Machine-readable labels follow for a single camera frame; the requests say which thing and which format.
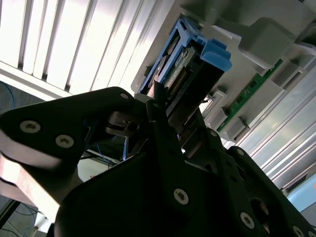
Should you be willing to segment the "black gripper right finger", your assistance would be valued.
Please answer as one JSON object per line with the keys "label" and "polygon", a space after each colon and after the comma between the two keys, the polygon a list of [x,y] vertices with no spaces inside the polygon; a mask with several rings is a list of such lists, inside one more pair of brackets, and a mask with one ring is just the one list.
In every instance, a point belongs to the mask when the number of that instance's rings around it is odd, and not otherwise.
{"label": "black gripper right finger", "polygon": [[204,151],[199,163],[215,181],[218,232],[224,237],[314,237],[315,229],[240,147],[225,149],[195,112]]}

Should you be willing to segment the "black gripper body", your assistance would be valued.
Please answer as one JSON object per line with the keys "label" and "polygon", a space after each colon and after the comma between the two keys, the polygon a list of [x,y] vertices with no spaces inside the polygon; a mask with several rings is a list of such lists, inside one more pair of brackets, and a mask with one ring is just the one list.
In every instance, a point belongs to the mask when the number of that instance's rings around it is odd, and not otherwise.
{"label": "black gripper body", "polygon": [[157,162],[138,155],[72,190],[54,226],[57,237],[244,237],[247,228],[218,179],[185,164],[189,202],[163,186]]}

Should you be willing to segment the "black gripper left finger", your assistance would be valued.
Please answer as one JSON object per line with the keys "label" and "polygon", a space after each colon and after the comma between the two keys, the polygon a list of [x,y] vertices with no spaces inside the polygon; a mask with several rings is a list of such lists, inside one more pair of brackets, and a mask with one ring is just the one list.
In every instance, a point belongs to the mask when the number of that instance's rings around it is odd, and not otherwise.
{"label": "black gripper left finger", "polygon": [[166,200],[173,191],[180,204],[188,204],[185,162],[164,103],[141,102],[119,87],[1,115],[0,177],[43,212],[57,212],[67,195],[85,183],[77,168],[82,153],[111,135],[132,141],[127,160],[146,155],[157,162]]}

